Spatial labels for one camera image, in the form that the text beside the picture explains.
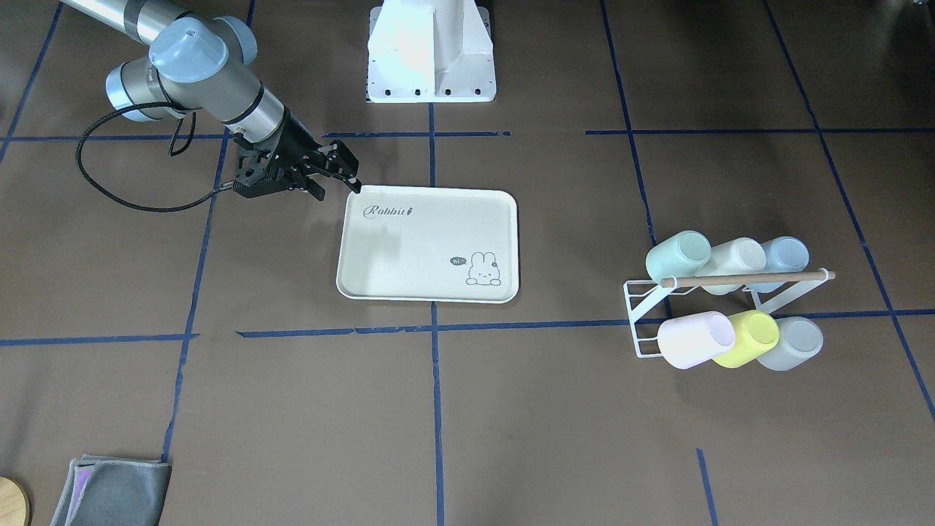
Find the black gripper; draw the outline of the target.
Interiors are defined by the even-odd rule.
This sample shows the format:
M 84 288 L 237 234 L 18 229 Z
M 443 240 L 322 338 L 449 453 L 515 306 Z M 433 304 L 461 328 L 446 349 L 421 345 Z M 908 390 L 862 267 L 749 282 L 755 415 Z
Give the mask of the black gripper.
M 359 160 L 341 140 L 323 146 L 290 110 L 284 110 L 283 122 L 266 140 L 238 144 L 237 175 L 234 193 L 246 199 L 287 191 L 303 191 L 324 201 L 325 189 L 317 175 L 340 180 L 354 194 L 363 183 L 358 179 Z

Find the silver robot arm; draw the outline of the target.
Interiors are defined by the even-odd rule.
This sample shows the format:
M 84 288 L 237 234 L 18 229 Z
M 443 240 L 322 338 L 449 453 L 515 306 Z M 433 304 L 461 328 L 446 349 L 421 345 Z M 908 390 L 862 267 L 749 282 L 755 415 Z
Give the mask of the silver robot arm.
M 283 191 L 323 200 L 317 175 L 360 193 L 356 156 L 339 140 L 324 146 L 251 71 L 257 43 L 232 16 L 207 19 L 171 1 L 73 1 L 71 7 L 149 47 L 108 74 L 107 96 L 136 122 L 210 114 L 238 146 L 237 176 L 221 184 L 242 197 Z

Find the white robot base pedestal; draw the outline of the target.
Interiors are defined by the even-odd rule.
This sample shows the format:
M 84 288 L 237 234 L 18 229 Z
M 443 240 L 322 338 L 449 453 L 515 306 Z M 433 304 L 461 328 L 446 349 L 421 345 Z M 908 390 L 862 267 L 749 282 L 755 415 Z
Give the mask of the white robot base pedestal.
M 491 14 L 475 1 L 384 1 L 370 10 L 367 100 L 484 103 L 497 96 Z

